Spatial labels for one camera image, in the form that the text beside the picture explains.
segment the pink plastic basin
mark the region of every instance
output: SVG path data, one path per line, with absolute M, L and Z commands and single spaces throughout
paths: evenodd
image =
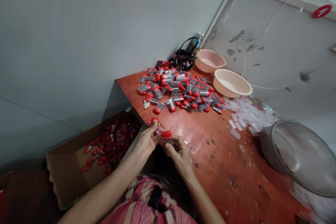
M 219 93 L 231 98 L 247 96 L 252 93 L 252 87 L 247 80 L 227 69 L 215 71 L 213 86 Z
M 202 49 L 197 53 L 195 64 L 203 72 L 211 73 L 226 65 L 226 60 L 218 53 Z

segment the person's left hand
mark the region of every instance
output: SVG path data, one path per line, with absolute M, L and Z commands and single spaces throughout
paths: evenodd
M 145 155 L 146 158 L 151 155 L 161 138 L 161 134 L 154 136 L 154 131 L 157 128 L 158 124 L 154 123 L 152 127 L 146 129 L 140 134 L 139 140 L 134 149 L 135 152 Z

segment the red wooden table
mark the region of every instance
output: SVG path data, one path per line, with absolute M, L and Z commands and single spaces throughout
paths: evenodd
M 212 80 L 196 67 L 190 72 Z M 248 130 L 240 132 L 240 140 L 230 134 L 227 121 L 231 111 L 219 115 L 212 110 L 200 113 L 178 108 L 174 113 L 164 109 L 155 115 L 154 105 L 143 108 L 145 97 L 138 93 L 141 74 L 146 71 L 116 83 L 148 126 L 148 120 L 155 116 L 166 130 L 191 143 L 197 178 L 227 223 L 296 223 L 295 214 L 307 211 L 290 194 L 293 181 L 263 159 L 258 138 Z

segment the bag handle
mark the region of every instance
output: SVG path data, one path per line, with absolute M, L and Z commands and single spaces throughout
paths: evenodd
M 191 37 L 191 38 L 188 38 L 186 41 L 184 41 L 184 43 L 187 42 L 188 40 L 191 40 L 191 39 L 196 39 L 197 40 L 196 45 L 194 45 L 194 47 L 190 50 L 190 51 L 193 51 L 196 48 L 196 46 L 198 45 L 199 40 L 198 40 L 197 37 Z

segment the white wall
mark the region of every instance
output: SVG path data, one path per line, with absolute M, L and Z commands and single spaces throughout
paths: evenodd
M 336 46 L 336 22 L 312 19 L 304 6 L 300 12 L 286 5 L 263 35 L 282 5 L 274 0 L 235 0 L 225 25 L 217 27 L 205 48 L 223 55 L 226 67 L 241 74 L 246 50 L 261 38 L 247 56 L 244 76 L 258 86 L 283 88 L 253 87 L 252 95 L 283 118 L 310 127 L 336 151 L 336 55 L 329 51 Z M 242 30 L 245 34 L 235 40 Z M 302 82 L 300 72 L 312 72 L 311 81 Z
M 205 32 L 221 1 L 0 0 L 0 97 L 63 123 L 2 102 L 0 167 L 29 156 L 25 146 L 41 159 L 105 110 L 108 117 L 125 108 L 114 80 Z

